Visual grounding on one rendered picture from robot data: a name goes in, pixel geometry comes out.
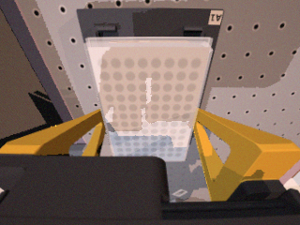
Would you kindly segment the white microplate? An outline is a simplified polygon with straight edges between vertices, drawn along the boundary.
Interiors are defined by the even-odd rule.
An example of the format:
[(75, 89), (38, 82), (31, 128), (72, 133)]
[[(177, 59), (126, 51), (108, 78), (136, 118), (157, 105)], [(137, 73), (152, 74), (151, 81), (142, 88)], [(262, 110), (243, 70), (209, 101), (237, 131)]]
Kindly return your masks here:
[(85, 40), (112, 156), (185, 161), (213, 53), (213, 39)]

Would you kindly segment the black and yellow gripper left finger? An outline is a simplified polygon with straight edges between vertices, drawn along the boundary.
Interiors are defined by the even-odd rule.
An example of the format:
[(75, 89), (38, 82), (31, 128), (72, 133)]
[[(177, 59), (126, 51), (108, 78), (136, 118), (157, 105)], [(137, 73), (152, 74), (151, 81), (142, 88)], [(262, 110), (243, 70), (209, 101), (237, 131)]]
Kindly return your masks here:
[(100, 109), (7, 142), (0, 149), (0, 154), (69, 156), (69, 147), (94, 127), (94, 133), (82, 156), (99, 157), (106, 131)]

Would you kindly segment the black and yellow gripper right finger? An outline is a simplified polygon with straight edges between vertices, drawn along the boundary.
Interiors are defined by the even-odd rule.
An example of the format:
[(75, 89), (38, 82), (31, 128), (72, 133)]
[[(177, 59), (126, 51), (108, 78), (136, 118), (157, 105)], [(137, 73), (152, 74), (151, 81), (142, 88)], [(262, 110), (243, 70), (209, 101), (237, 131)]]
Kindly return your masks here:
[[(230, 146), (224, 164), (203, 126)], [(278, 180), (300, 160), (300, 148), (291, 140), (200, 108), (193, 130), (211, 202), (227, 201), (247, 180)]]

